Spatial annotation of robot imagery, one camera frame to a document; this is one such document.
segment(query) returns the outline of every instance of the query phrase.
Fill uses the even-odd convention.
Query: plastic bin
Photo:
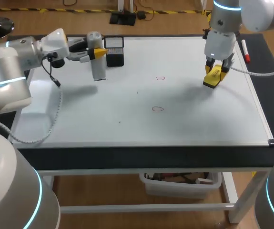
[[[208,179],[214,181],[213,184],[183,184],[147,179],[147,174],[139,174],[140,180],[145,184],[148,195],[183,197],[204,199],[212,190],[218,189],[222,184],[221,173],[209,173]]]

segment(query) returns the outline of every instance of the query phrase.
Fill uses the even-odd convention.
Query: black mat
[[[252,58],[251,63],[247,65],[249,71],[257,73],[274,71],[274,58],[263,35],[241,35],[240,39],[246,40]],[[252,77],[252,81],[274,136],[274,76]],[[11,127],[13,118],[14,113],[0,115],[0,121],[8,127]],[[274,147],[96,147],[20,149],[20,151],[37,170],[272,167],[274,165]]]

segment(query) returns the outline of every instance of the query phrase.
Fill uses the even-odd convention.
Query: floor
[[[212,1],[208,0],[208,9]],[[198,0],[142,0],[155,10],[199,10]],[[143,9],[136,0],[139,10]],[[63,8],[61,0],[0,0],[0,7],[7,8]],[[71,9],[117,9],[116,0],[79,0]],[[151,21],[136,21],[135,26],[110,25],[107,13],[33,12],[7,11],[0,16],[15,22],[13,35],[47,34],[56,28],[64,28],[67,34],[86,34],[100,31],[102,34],[201,34],[208,27],[207,18],[201,14],[155,14]],[[274,55],[274,31],[264,33]],[[233,173],[240,195],[252,177],[251,172]],[[57,177],[54,191],[62,206],[191,203],[181,198],[148,196],[137,175],[96,175]],[[205,203],[224,201],[222,190],[217,190],[204,200]],[[165,213],[114,213],[62,215],[60,229],[255,229],[253,210],[239,225],[231,226],[224,212],[165,212]]]

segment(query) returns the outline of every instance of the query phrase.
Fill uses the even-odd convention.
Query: red marker
[[[248,50],[247,50],[247,45],[246,45],[245,40],[242,40],[242,46],[243,46],[243,51],[244,51],[246,63],[250,63],[250,56],[249,56],[249,53],[248,53]]]

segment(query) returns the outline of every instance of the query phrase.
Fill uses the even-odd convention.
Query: white table surface
[[[250,76],[230,70],[217,88],[204,86],[204,46],[201,37],[124,38],[124,66],[107,68],[98,82],[90,63],[66,60],[52,72],[64,97],[51,136],[15,146],[268,146],[273,137]],[[237,44],[234,52],[234,67],[245,69]],[[35,140],[47,133],[59,92],[42,68],[29,80],[33,102],[12,129]]]

